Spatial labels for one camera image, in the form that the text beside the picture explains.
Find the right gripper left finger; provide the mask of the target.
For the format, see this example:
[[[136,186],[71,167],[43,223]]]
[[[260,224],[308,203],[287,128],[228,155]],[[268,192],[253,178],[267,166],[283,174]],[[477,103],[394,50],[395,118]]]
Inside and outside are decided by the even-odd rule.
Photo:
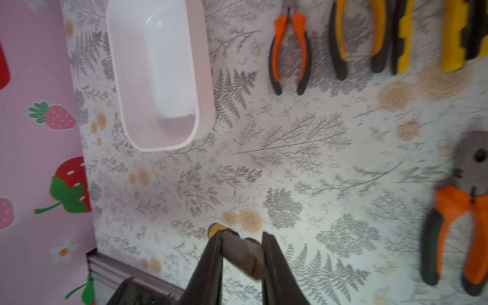
[[[178,304],[222,304],[222,235],[220,231],[208,241]]]

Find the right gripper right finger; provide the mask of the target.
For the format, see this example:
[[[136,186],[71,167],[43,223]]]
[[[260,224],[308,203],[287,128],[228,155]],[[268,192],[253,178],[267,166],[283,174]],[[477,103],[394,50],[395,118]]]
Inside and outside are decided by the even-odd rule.
[[[262,247],[266,275],[262,280],[263,304],[306,304],[307,298],[299,288],[274,235],[263,233]]]

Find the yellow grey needle-nose pliers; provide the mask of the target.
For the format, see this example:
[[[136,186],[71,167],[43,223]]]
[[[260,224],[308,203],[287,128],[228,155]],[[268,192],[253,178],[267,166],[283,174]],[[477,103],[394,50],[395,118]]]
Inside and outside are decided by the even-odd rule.
[[[222,255],[231,264],[255,280],[266,277],[262,245],[253,238],[242,239],[240,235],[222,224],[213,223],[208,228],[208,237],[222,233]]]

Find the white plastic storage box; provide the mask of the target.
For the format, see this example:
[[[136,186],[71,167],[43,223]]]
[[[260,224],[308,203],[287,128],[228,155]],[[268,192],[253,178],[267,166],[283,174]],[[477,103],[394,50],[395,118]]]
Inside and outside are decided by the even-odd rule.
[[[201,1],[109,1],[107,28],[121,119],[143,152],[180,149],[216,122]]]

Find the yellow black diagonal pliers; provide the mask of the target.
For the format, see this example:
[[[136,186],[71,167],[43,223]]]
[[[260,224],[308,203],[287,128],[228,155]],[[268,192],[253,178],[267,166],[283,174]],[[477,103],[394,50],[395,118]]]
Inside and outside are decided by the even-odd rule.
[[[372,30],[369,31],[366,19],[357,14],[346,17],[346,1],[333,1],[329,18],[329,51],[338,80],[348,76],[347,49],[356,52],[368,38],[372,38],[370,63],[372,72],[381,73],[386,67],[393,28],[393,12],[389,1],[372,0]]]

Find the small orange black pliers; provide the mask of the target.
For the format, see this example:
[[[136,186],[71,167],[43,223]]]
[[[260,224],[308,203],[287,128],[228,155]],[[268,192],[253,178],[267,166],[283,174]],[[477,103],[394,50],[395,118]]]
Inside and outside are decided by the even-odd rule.
[[[280,78],[296,76],[297,95],[303,95],[311,74],[312,52],[306,31],[306,15],[298,10],[297,1],[282,1],[274,21],[274,35],[268,57],[270,86],[276,95],[283,92]]]

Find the yellow black flat-nose pliers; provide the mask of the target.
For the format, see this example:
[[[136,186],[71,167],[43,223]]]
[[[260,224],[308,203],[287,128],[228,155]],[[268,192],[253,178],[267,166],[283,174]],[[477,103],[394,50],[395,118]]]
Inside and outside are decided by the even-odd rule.
[[[487,0],[468,1],[466,60],[487,56]]]

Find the yellow striped needle-nose pliers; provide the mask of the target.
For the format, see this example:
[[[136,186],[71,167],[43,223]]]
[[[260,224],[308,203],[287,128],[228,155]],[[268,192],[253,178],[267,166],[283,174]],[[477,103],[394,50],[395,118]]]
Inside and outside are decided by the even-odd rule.
[[[465,66],[471,1],[397,1],[393,19],[391,72],[407,72],[421,47],[437,52],[443,72]]]

